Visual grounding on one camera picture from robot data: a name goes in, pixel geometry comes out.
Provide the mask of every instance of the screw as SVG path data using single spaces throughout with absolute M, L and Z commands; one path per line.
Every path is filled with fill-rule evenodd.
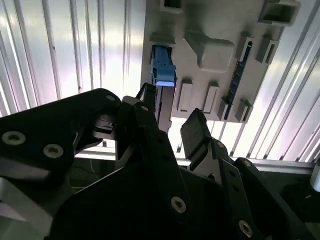
M 111 96 L 111 95 L 107 95 L 106 98 L 108 100 L 110 100 L 110 101 L 114 101 L 115 100 L 115 98 L 113 96 Z
M 19 131 L 7 131 L 2 135 L 2 141 L 8 145 L 21 145 L 26 141 L 26 136 Z
M 252 237 L 252 235 L 254 233 L 252 232 L 252 229 L 251 229 L 251 227 L 249 226 L 248 223 L 246 223 L 243 220 L 240 220 L 238 225 L 239 225 L 239 228 L 240 228 L 241 232 L 243 232 L 248 238 Z
M 180 214 L 183 214 L 187 210 L 185 201 L 178 196 L 171 198 L 171 206 Z
M 224 148 L 225 146 L 222 144 L 222 142 L 220 142 L 220 141 L 217 141 L 217 144 L 218 144 L 218 146 L 220 147 L 220 148 Z
M 64 149 L 57 144 L 48 144 L 43 149 L 44 155 L 51 159 L 57 159 L 64 154 Z
M 251 163 L 248 160 L 244 160 L 244 164 L 249 168 L 251 167 Z

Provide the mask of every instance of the gray surface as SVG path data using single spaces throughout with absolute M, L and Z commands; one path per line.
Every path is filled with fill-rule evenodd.
M 43 240 L 28 222 L 0 217 L 1 240 Z

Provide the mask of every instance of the white pegboard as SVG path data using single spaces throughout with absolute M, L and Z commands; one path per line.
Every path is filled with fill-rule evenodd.
M 152 46 L 150 37 L 156 33 L 158 36 L 174 39 L 175 45 L 173 45 L 171 57 L 173 64 L 176 65 L 177 82 L 172 117 L 187 118 L 193 109 L 203 109 L 205 105 L 208 105 L 208 89 L 210 86 L 218 86 L 218 90 L 215 92 L 217 96 L 211 96 L 215 101 L 212 103 L 211 112 L 206 113 L 206 118 L 220 121 L 218 110 L 221 98 L 228 92 L 235 70 L 237 62 L 235 55 L 239 51 L 241 36 L 245 34 L 253 37 L 252 49 L 227 119 L 228 122 L 239 123 L 235 115 L 241 100 L 247 100 L 253 105 L 268 69 L 267 63 L 256 60 L 261 42 L 264 37 L 278 41 L 283 29 L 280 26 L 259 22 L 263 5 L 264 0 L 182 0 L 181 11 L 177 14 L 163 11 L 159 1 L 147 1 L 141 83 L 150 79 L 150 50 Z M 194 52 L 192 49 L 194 47 L 191 48 L 185 39 L 187 35 L 198 35 L 198 39 L 201 40 L 208 38 L 212 44 L 217 40 L 220 43 L 222 40 L 230 43 L 230 46 L 233 44 L 234 49 L 230 52 L 231 48 L 226 47 L 226 56 L 223 56 L 223 51 L 215 51 L 215 48 L 211 47 L 212 52 L 222 56 L 213 58 L 210 71 L 203 70 L 201 65 L 199 66 L 201 49 Z M 200 47 L 206 45 L 203 41 L 200 43 L 198 44 Z M 222 65 L 215 63 L 219 58 L 228 60 L 229 54 L 232 56 L 228 68 L 226 71 L 221 71 Z M 181 98 L 185 95 L 182 92 L 183 85 L 187 85 L 187 89 L 190 91 L 188 97 Z M 184 108 L 187 106 L 188 109 L 181 111 L 179 106 Z

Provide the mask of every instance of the cable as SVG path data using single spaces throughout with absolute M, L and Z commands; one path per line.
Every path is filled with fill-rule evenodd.
M 90 167 L 91 167 L 91 170 L 92 170 L 93 174 L 94 174 L 98 179 L 100 179 L 100 177 L 96 174 L 94 168 L 92 167 L 92 160 L 91 160 L 91 159 L 90 159 Z
M 81 166 L 72 166 L 71 169 L 80 169 L 82 171 L 85 171 L 86 173 L 88 174 L 91 174 L 91 175 L 95 175 L 98 179 L 100 179 L 100 177 L 98 177 L 98 175 L 96 174 L 96 172 L 93 170 L 93 168 L 91 167 L 92 169 L 92 172 L 88 171 L 87 169 L 81 167 Z

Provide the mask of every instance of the white panel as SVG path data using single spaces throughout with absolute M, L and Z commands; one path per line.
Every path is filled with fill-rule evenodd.
M 77 82 L 79 93 L 92 89 L 89 22 L 87 18 L 86 0 L 71 0 L 72 30 L 74 38 L 74 54 L 77 70 Z
M 203 112 L 209 114 L 212 112 L 213 105 L 216 103 L 219 94 L 219 87 L 210 86 L 206 98 L 204 100 Z
M 8 75 L 7 80 L 9 80 L 11 90 L 16 96 L 15 102 L 17 108 L 19 111 L 23 111 L 30 108 L 30 103 L 18 60 L 11 22 L 13 22 L 13 19 L 11 18 L 10 21 L 6 6 L 3 1 L 0 1 L 0 46 L 2 59 L 6 69 L 5 72 Z
M 221 131 L 224 128 L 225 122 L 223 121 L 215 121 L 213 123 L 213 128 L 211 131 L 211 136 L 215 139 L 220 139 Z
M 140 89 L 146 0 L 125 1 L 123 95 L 135 97 Z
M 79 92 L 69 1 L 49 0 L 48 8 L 60 97 L 67 98 Z
M 292 108 L 290 115 L 288 116 L 281 132 L 279 133 L 276 141 L 274 142 L 272 149 L 268 155 L 270 159 L 280 159 L 283 157 L 290 147 L 291 143 L 297 137 L 299 144 L 295 144 L 294 151 L 295 155 L 286 154 L 283 160 L 286 161 L 295 161 L 299 152 L 302 150 L 304 143 L 308 140 L 308 137 L 312 134 L 312 131 L 317 127 L 320 120 L 320 105 L 315 102 L 319 98 L 320 87 L 320 64 L 318 64 L 313 70 L 311 76 L 308 79 L 308 82 L 304 86 L 301 94 L 299 95 L 295 105 Z M 305 123 L 304 133 L 308 134 L 308 137 L 305 139 L 301 135 L 297 135 L 302 124 Z
M 228 153 L 233 149 L 242 123 L 227 122 L 221 137 L 221 142 L 225 145 Z
M 104 0 L 104 54 L 105 76 L 102 87 L 124 96 L 124 30 L 125 1 Z
M 89 65 L 92 89 L 101 88 L 100 80 L 100 54 L 98 29 L 98 3 L 97 0 L 85 1 L 87 4 L 87 38 L 89 49 Z
M 294 100 L 300 85 L 305 82 L 305 75 L 320 47 L 319 22 L 320 12 L 318 12 L 313 20 L 310 31 L 299 50 L 279 95 L 277 96 L 256 146 L 253 148 L 251 153 L 252 158 L 262 159 L 265 155 L 268 155 L 268 148 L 272 143 L 278 127 L 283 121 L 286 112 L 292 107 L 292 101 Z
M 56 101 L 60 90 L 53 73 L 42 1 L 23 0 L 20 7 L 39 104 Z
M 8 13 L 8 31 L 12 36 L 12 46 L 15 64 L 17 66 L 19 80 L 22 87 L 25 88 L 28 97 L 28 103 L 31 108 L 38 105 L 39 99 L 33 77 L 33 69 L 31 62 L 28 60 L 30 54 L 26 40 L 26 33 L 24 24 L 20 23 L 22 20 L 21 9 L 16 8 L 12 0 L 4 0 L 4 6 Z
M 192 84 L 183 83 L 181 87 L 181 94 L 179 99 L 179 112 L 188 112 L 189 111 L 189 101 L 192 92 Z
M 306 34 L 304 28 L 308 27 L 306 23 L 315 2 L 315 0 L 302 0 L 294 25 L 284 29 L 273 61 L 265 74 L 260 91 L 255 99 L 252 113 L 244 127 L 233 156 L 245 157 L 252 151 L 251 146 L 255 143 L 255 136 L 260 133 L 264 126 L 264 117 L 268 117 L 272 108 L 270 104 L 273 102 L 275 92 L 286 72 L 286 67 L 288 63 L 290 64 L 290 58 L 295 54 L 296 46 L 301 44 L 301 35 Z

